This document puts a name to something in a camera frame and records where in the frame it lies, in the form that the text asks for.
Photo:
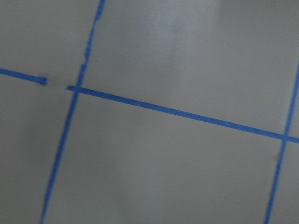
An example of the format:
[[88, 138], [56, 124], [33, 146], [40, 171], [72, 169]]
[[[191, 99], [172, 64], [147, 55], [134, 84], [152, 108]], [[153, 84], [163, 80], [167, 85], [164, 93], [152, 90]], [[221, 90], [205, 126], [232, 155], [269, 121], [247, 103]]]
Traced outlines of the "long blue tape strip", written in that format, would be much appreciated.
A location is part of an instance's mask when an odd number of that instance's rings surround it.
[[195, 113], [186, 112], [186, 111], [182, 111], [182, 110], [178, 110], [178, 109], [174, 109], [174, 108], [169, 108], [169, 107], [165, 107], [162, 105], [156, 105], [156, 104], [151, 104], [151, 103], [147, 103], [144, 101], [139, 101], [139, 100], [135, 100], [135, 99], [131, 99], [131, 98], [116, 96], [116, 95], [109, 94], [106, 92], [91, 90], [91, 89], [83, 88], [83, 87], [76, 87], [74, 85], [68, 85], [65, 89], [68, 91], [77, 92], [80, 95], [88, 96], [89, 99], [99, 98], [99, 99], [106, 100], [106, 101], [121, 103], [124, 105], [130, 105], [130, 106], [134, 106], [134, 107], [140, 107], [140, 108], [147, 109], [147, 110], [153, 110], [153, 111], [157, 111], [157, 112], [161, 112], [161, 113], [165, 113], [165, 114], [171, 114], [173, 116], [178, 116], [178, 117], [182, 117], [182, 118], [186, 118], [186, 119], [192, 119], [192, 120], [196, 120], [196, 121], [200, 121], [200, 122], [204, 122], [204, 123], [209, 123], [209, 124], [216, 125], [216, 126], [222, 126], [225, 128], [230, 128], [230, 129], [234, 129], [234, 130], [238, 130], [238, 131], [242, 131], [242, 132], [261, 135], [261, 136], [265, 136], [268, 138], [273, 138], [273, 139], [277, 139], [277, 140], [285, 140], [287, 142], [291, 142], [291, 143], [295, 143], [295, 144], [299, 143], [298, 137], [293, 137], [286, 133], [276, 133], [276, 132], [272, 132], [272, 131], [268, 131], [268, 130], [264, 130], [264, 129], [260, 129], [260, 128], [237, 124], [237, 123], [226, 121], [226, 120], [221, 120], [221, 119], [212, 118], [212, 117], [208, 117], [208, 116], [204, 116], [204, 115], [200, 115], [200, 114], [195, 114]]

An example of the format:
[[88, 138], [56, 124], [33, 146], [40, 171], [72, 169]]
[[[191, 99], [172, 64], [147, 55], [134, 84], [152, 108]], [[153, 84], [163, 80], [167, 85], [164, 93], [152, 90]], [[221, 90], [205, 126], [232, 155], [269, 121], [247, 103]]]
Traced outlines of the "crossing blue tape strip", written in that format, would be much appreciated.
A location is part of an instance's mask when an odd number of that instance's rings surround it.
[[293, 118], [295, 104], [296, 104], [296, 100], [297, 100], [298, 89], [299, 89], [299, 68], [297, 68], [295, 79], [294, 79], [292, 95], [291, 95], [290, 104], [288, 107], [288, 114], [286, 117], [283, 137], [281, 139], [281, 144], [280, 144], [280, 149], [279, 149], [279, 154], [278, 154], [278, 160], [276, 163], [275, 173], [273, 176], [273, 182], [272, 182], [272, 186], [271, 186], [271, 191], [269, 194], [269, 200], [268, 200], [268, 204], [267, 204], [267, 208], [266, 208], [266, 212], [265, 212], [265, 216], [264, 216], [264, 221], [263, 221], [264, 224], [269, 224], [271, 222], [272, 210], [273, 210], [275, 197], [276, 197], [277, 190], [278, 190], [278, 183], [279, 183], [279, 179], [280, 179], [282, 163], [284, 160], [285, 149], [286, 149], [286, 145], [287, 145], [287, 138], [289, 137], [289, 132], [290, 132], [290, 128], [292, 125], [292, 118]]

